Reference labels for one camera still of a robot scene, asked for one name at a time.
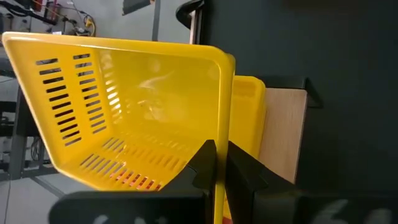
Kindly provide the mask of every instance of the wooden board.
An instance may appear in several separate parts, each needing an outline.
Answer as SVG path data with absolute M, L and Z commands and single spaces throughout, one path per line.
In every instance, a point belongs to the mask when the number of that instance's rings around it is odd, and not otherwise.
M 295 182 L 307 92 L 267 88 L 267 113 L 259 161 L 284 179 Z

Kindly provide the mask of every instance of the black panel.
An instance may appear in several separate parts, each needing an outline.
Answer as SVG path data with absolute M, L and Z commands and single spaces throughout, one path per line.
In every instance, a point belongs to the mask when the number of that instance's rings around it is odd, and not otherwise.
M 236 58 L 237 75 L 311 79 L 297 183 L 390 190 L 398 178 L 397 5 L 381 1 L 208 0 L 202 44 Z

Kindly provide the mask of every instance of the black metal bracket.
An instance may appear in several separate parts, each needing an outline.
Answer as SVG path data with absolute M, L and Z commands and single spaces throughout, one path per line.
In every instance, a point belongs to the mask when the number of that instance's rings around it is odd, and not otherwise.
M 191 0 L 186 2 L 177 8 L 175 16 L 186 28 L 191 29 L 192 16 L 190 13 L 202 8 L 204 4 L 204 0 Z
M 323 108 L 323 100 L 314 88 L 311 80 L 307 77 L 301 76 L 258 76 L 267 88 L 288 88 L 305 90 L 308 93 L 308 107 L 310 108 Z

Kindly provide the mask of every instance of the yellow plastic basket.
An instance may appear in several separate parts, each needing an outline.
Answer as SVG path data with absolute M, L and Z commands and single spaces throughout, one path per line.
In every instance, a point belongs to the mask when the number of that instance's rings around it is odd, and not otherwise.
M 209 46 L 5 33 L 54 166 L 100 190 L 159 190 L 207 139 L 223 216 L 234 60 Z
M 266 86 L 249 76 L 234 76 L 229 140 L 254 158 L 259 157 L 266 118 Z M 224 217 L 231 219 L 227 198 Z

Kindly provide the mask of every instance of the metal frame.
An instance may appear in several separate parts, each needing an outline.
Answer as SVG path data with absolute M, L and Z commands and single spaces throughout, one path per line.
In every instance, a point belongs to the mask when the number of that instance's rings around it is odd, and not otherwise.
M 44 145 L 40 145 L 39 165 L 38 169 L 24 170 L 26 141 L 28 136 L 37 135 L 32 127 L 32 115 L 27 105 L 24 94 L 21 88 L 18 88 L 16 108 L 14 109 L 15 121 L 12 130 L 11 153 L 8 173 L 0 174 L 0 181 L 2 180 L 16 180 L 26 177 L 36 177 L 38 175 L 56 174 L 57 171 L 53 167 L 44 167 Z

